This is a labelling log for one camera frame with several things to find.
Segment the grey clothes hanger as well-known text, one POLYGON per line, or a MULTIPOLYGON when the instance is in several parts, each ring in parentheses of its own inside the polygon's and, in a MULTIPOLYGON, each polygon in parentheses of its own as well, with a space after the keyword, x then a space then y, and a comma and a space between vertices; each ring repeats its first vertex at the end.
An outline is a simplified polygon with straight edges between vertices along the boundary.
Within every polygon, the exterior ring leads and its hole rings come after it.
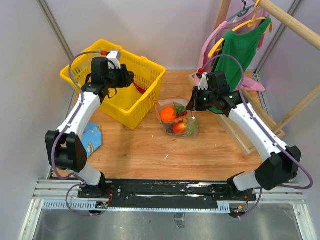
POLYGON ((237 13, 235 13, 234 15, 232 15, 231 17, 229 17, 226 20, 227 22, 230 22, 235 17, 241 18, 241 17, 245 16, 249 12, 249 10, 251 9, 252 6, 248 6, 247 7, 247 2, 245 0, 241 0, 241 2, 243 3, 243 8, 240 11, 238 11, 237 13))

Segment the red lychee with leaves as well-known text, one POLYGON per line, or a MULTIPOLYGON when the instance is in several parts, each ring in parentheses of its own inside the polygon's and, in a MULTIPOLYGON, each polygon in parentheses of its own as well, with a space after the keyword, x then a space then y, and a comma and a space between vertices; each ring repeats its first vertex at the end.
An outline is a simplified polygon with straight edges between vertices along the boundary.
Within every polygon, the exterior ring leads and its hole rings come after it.
POLYGON ((174 109, 174 116, 175 116, 175 120, 182 120, 186 115, 187 115, 187 110, 186 108, 181 105, 181 104, 177 104, 174 103, 173 104, 173 109, 174 109))

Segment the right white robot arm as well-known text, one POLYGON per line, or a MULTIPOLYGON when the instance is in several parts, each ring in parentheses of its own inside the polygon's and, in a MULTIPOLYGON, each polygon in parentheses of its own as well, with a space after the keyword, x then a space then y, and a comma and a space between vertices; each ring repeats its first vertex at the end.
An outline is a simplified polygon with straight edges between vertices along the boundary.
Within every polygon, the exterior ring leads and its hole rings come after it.
POLYGON ((227 196, 240 199, 246 190, 272 190, 294 179, 298 173, 301 151, 280 140, 254 112, 241 91, 231 91, 222 71, 201 75, 186 107, 188 111, 203 112, 216 108, 233 121, 253 143, 263 163, 254 171, 243 172, 229 179, 227 196))

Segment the clear zip top bag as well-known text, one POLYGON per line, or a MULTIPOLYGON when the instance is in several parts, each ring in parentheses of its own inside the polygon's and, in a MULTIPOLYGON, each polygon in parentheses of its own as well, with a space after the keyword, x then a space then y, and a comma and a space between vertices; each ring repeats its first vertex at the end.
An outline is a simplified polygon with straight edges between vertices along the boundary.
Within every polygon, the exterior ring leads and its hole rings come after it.
POLYGON ((154 101, 157 119, 166 134, 175 137, 196 137, 199 123, 192 111, 187 110, 189 101, 183 97, 170 97, 154 101))

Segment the blue tissue box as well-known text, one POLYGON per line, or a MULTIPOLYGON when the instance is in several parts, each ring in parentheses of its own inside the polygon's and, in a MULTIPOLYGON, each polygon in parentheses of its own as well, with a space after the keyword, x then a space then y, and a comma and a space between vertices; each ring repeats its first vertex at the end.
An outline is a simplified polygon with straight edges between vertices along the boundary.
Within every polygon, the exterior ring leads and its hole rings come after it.
POLYGON ((81 141, 89 158, 103 144, 101 126, 97 123, 89 122, 84 129, 81 141))

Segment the orange persimmon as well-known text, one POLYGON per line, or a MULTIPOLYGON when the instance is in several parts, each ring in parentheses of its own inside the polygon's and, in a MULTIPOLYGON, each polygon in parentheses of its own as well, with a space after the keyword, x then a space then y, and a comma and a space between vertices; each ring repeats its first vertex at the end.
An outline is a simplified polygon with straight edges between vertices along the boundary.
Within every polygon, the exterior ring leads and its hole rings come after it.
POLYGON ((164 123, 170 123, 175 120, 174 108, 171 106, 165 107, 160 113, 160 118, 164 123))

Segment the wooden clothes rack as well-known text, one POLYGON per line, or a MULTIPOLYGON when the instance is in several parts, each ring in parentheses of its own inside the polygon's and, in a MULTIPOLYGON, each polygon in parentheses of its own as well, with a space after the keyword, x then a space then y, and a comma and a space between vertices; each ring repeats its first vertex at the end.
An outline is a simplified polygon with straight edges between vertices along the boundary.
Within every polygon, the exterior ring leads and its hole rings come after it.
MULTIPOLYGON (((320 48, 320 36, 296 20, 290 14, 284 12, 269 0, 260 1, 261 8, 270 13, 287 28, 308 42, 316 49, 320 48)), ((216 118, 224 127, 227 134, 238 145, 242 154, 247 157, 254 151, 262 154, 268 150, 268 143, 278 140, 277 133, 310 104, 320 94, 320 86, 317 85, 308 93, 279 123, 275 123, 265 110, 249 95, 246 90, 239 91, 242 97, 246 97, 249 103, 239 105, 232 109, 229 116, 217 115, 216 118)))

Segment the green cabbage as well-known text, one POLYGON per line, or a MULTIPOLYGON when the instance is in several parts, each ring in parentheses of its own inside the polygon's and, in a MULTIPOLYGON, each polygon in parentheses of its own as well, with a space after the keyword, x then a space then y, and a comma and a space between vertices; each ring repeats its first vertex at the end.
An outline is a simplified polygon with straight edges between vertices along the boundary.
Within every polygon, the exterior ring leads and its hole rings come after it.
POLYGON ((199 129, 198 121, 193 120, 188 127, 188 131, 186 132, 186 135, 187 136, 197 135, 198 129, 199 129))

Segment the red chili pepper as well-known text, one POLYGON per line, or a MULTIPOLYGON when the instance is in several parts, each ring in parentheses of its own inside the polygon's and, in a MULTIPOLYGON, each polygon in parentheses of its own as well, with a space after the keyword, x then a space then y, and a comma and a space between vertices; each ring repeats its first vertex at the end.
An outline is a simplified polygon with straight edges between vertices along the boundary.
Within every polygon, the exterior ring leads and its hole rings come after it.
POLYGON ((142 87, 138 86, 135 82, 133 82, 133 85, 138 90, 138 92, 141 93, 142 95, 146 92, 145 89, 143 89, 142 87))

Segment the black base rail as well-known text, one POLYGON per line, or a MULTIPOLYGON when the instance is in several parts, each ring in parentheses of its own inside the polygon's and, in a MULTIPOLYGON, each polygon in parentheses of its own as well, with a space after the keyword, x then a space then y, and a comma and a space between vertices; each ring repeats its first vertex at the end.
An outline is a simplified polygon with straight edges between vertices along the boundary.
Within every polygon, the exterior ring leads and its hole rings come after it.
POLYGON ((105 184, 86 186, 79 198, 107 199, 114 208, 151 210, 211 210, 219 201, 254 202, 253 189, 234 190, 226 181, 107 179, 105 184))

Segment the purple grape bunch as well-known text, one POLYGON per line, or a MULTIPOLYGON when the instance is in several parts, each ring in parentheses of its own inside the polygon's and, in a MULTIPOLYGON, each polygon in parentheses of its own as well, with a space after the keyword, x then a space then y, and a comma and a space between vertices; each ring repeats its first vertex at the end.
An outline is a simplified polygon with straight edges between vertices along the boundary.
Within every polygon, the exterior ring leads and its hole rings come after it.
POLYGON ((174 130, 173 130, 174 126, 175 126, 174 122, 172 122, 172 123, 164 123, 163 124, 163 129, 168 134, 174 134, 174 130))

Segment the yellow clothes hanger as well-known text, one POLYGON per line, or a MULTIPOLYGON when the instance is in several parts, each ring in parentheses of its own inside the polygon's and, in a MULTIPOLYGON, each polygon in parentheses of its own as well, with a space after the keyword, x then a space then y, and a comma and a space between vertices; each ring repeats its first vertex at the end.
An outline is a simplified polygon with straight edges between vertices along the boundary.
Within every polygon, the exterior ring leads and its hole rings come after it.
MULTIPOLYGON (((247 26, 248 28, 251 28, 251 27, 255 26, 258 21, 262 21, 262 20, 265 20, 265 19, 266 19, 266 17, 257 17, 257 12, 258 12, 258 11, 257 11, 257 7, 258 7, 260 1, 261 1, 261 0, 257 0, 257 1, 255 2, 255 5, 254 5, 254 15, 253 15, 252 19, 251 19, 251 20, 248 20, 248 21, 246 21, 246 22, 243 22, 242 24, 237 25, 235 28, 232 29, 233 32, 238 31, 239 29, 243 28, 244 26, 247 26)), ((222 38, 212 47, 212 49, 210 50, 210 52, 208 53, 207 56, 208 56, 209 58, 212 58, 213 55, 214 55, 214 53, 221 51, 221 50, 223 49, 222 44, 223 44, 224 41, 225 41, 225 39, 222 37, 222 38)))

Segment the dark mangosteen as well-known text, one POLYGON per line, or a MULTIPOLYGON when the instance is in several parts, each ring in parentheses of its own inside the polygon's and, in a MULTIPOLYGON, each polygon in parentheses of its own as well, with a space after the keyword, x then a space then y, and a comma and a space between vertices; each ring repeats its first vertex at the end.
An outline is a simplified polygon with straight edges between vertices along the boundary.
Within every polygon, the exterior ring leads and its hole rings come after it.
POLYGON ((129 73, 129 75, 130 75, 130 77, 131 77, 132 79, 135 78, 135 74, 134 74, 132 71, 128 71, 128 73, 129 73))

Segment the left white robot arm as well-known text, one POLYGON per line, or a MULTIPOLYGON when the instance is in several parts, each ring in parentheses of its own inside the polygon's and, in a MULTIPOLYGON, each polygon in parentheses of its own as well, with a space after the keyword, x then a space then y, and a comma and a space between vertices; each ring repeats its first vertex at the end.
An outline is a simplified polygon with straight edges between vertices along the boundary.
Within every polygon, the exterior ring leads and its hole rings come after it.
POLYGON ((134 81, 115 51, 102 52, 91 61, 91 73, 83 86, 77 85, 79 98, 66 120, 55 130, 45 135, 48 160, 53 170, 65 170, 81 181, 79 188, 88 191, 90 197, 101 198, 107 193, 105 175, 88 162, 88 154, 82 136, 93 113, 105 98, 110 99, 110 90, 128 88, 134 81))

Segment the yellow plastic basket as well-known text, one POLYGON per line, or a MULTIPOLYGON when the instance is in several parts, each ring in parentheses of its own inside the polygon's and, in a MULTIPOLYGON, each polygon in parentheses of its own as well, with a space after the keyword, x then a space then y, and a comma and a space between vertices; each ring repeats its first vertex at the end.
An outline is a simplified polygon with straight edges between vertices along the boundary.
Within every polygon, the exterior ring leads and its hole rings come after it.
POLYGON ((61 70, 60 77, 78 91, 84 85, 86 76, 92 71, 91 61, 96 57, 96 53, 112 50, 121 52, 120 64, 125 64, 127 69, 134 73, 133 81, 146 92, 139 93, 132 83, 129 87, 117 88, 117 94, 115 89, 110 89, 112 98, 106 97, 104 101, 93 93, 85 93, 78 98, 68 118, 58 127, 59 131, 66 129, 67 133, 75 132, 81 135, 97 109, 134 130, 159 99, 162 79, 166 73, 165 67, 104 39, 99 39, 86 48, 84 55, 61 70))

